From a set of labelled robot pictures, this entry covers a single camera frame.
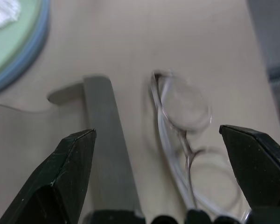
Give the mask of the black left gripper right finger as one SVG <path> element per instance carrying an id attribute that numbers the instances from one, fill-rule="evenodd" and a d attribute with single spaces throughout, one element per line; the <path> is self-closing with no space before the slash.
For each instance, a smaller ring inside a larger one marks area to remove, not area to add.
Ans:
<path id="1" fill-rule="evenodd" d="M 280 145 L 268 134 L 221 125 L 237 182 L 251 207 L 280 206 Z"/>

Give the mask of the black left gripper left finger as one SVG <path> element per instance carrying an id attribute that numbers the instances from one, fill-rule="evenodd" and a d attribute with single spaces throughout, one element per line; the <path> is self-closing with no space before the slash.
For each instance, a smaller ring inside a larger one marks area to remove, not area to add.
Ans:
<path id="1" fill-rule="evenodd" d="M 78 224 L 96 136 L 87 129 L 63 138 L 32 172 L 0 224 Z"/>

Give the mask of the clear frame eyeglasses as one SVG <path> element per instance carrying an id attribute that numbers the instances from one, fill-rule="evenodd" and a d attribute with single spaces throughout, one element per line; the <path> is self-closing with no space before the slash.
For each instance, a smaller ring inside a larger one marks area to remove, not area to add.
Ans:
<path id="1" fill-rule="evenodd" d="M 169 70 L 154 70 L 150 88 L 161 148 L 186 209 L 246 224 L 250 208 L 227 153 L 196 143 L 212 122 L 204 92 Z"/>

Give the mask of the grey metal bar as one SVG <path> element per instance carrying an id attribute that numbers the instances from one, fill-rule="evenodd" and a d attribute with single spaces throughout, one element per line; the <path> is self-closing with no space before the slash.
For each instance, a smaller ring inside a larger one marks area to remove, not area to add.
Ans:
<path id="1" fill-rule="evenodd" d="M 97 133 L 90 174 L 94 208 L 142 216 L 111 80 L 102 74 L 86 76 L 82 82 L 52 91 L 47 99 L 62 105 L 78 97 L 84 98 L 88 126 Z"/>

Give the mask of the grey box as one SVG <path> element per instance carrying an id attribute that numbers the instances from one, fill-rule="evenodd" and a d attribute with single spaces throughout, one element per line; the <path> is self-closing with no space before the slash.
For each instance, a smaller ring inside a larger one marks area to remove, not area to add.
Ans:
<path id="1" fill-rule="evenodd" d="M 247 0 L 280 113 L 280 0 Z"/>

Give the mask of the green plate with blue rim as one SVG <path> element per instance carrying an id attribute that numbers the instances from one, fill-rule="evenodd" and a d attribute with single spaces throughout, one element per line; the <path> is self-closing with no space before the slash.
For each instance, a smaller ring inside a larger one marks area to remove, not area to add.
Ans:
<path id="1" fill-rule="evenodd" d="M 49 35 L 51 1 L 19 1 L 18 21 L 0 28 L 0 92 L 34 63 Z"/>

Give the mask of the white crumpled paper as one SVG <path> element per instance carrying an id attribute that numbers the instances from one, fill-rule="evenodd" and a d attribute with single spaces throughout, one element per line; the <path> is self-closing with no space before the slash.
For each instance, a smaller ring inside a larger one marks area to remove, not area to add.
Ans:
<path id="1" fill-rule="evenodd" d="M 0 0 L 0 28 L 18 21 L 21 14 L 19 0 Z"/>

